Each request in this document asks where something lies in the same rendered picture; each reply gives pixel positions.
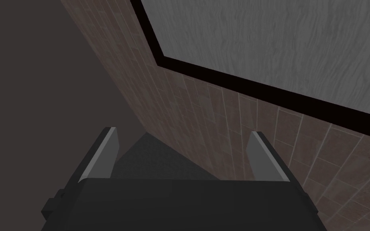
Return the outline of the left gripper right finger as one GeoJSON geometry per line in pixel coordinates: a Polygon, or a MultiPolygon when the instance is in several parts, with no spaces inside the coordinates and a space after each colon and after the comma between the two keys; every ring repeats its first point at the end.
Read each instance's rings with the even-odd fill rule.
{"type": "Polygon", "coordinates": [[[295,181],[292,172],[262,132],[250,133],[246,154],[256,181],[295,181]]]}

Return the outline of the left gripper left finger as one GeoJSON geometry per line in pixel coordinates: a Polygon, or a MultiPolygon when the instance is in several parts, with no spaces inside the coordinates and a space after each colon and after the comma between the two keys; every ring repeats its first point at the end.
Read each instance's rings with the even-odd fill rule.
{"type": "Polygon", "coordinates": [[[105,127],[73,172],[71,183],[86,178],[110,178],[119,149],[116,127],[105,127]]]}

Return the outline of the grey wooden door leaf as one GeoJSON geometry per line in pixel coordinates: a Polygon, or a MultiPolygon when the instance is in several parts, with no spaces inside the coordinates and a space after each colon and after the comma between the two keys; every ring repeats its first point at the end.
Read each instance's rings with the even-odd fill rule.
{"type": "Polygon", "coordinates": [[[370,114],[370,0],[141,0],[164,56],[370,114]]]}

